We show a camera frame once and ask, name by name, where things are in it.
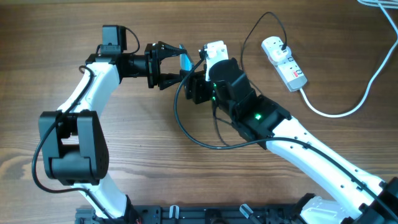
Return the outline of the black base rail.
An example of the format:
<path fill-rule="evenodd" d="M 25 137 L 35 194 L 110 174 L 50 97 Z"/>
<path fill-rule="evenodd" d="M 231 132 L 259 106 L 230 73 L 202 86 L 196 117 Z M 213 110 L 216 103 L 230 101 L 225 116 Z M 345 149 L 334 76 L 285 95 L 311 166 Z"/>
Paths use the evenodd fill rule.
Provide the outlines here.
<path fill-rule="evenodd" d="M 142 224 L 178 224 L 178 223 L 304 223 L 295 210 L 294 204 L 276 204 L 250 206 L 252 214 L 243 215 L 238 206 L 186 207 L 172 205 L 135 206 L 137 220 Z"/>

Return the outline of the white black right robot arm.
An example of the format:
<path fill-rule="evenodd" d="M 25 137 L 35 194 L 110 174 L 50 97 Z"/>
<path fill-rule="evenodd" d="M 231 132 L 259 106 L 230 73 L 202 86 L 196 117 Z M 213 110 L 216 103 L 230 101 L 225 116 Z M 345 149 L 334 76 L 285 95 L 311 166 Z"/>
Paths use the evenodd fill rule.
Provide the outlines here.
<path fill-rule="evenodd" d="M 245 146 L 258 144 L 307 174 L 331 196 L 296 204 L 304 223 L 396 223 L 397 179 L 388 182 L 353 165 L 310 134 L 286 109 L 259 95 L 234 58 L 207 64 L 181 60 L 180 90 L 224 111 Z"/>

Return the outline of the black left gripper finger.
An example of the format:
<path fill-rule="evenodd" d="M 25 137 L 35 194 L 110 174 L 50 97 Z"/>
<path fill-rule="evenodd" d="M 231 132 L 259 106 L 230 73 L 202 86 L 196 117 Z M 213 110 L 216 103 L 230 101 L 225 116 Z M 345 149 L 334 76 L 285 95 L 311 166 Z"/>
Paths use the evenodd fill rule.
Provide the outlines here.
<path fill-rule="evenodd" d="M 164 90 L 176 83 L 180 83 L 184 76 L 174 73 L 161 73 L 159 77 L 159 89 Z"/>
<path fill-rule="evenodd" d="M 176 57 L 181 54 L 186 54 L 187 50 L 180 47 L 174 47 L 169 44 L 161 44 L 160 56 L 162 58 Z"/>

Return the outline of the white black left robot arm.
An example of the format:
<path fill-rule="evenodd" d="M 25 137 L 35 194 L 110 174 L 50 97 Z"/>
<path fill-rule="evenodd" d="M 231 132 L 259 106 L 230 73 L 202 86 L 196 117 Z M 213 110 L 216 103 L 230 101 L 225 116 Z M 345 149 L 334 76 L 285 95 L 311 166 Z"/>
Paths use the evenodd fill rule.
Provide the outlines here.
<path fill-rule="evenodd" d="M 32 177 L 51 194 L 79 191 L 91 203 L 100 223 L 141 223 L 142 219 L 108 174 L 109 151 L 100 116 L 112 92 L 123 78 L 146 77 L 149 88 L 164 90 L 181 76 L 161 73 L 161 61 L 184 57 L 183 46 L 165 42 L 148 44 L 144 54 L 128 53 L 129 28 L 104 25 L 103 40 L 85 64 L 69 99 L 39 118 L 40 142 L 32 159 Z"/>

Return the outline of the white power strip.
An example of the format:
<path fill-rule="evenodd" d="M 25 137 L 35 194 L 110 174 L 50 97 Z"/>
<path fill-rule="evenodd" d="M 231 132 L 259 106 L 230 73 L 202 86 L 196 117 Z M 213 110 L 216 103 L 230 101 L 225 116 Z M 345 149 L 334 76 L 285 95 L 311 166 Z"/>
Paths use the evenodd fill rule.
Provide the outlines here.
<path fill-rule="evenodd" d="M 283 46 L 282 40 L 277 36 L 268 37 L 261 44 L 267 58 L 288 90 L 290 92 L 297 91 L 307 83 L 307 78 L 293 58 L 291 49 L 286 47 L 283 50 Z"/>

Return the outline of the blue screen Galaxy smartphone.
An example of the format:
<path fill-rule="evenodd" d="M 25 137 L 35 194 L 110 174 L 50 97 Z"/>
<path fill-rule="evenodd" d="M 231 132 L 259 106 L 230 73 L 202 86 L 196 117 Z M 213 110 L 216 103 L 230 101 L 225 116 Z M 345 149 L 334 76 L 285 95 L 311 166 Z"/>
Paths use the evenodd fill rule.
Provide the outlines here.
<path fill-rule="evenodd" d="M 186 51 L 184 54 L 180 54 L 180 68 L 184 71 L 190 71 L 195 66 L 195 64 L 184 45 L 180 44 L 179 47 L 180 49 Z"/>

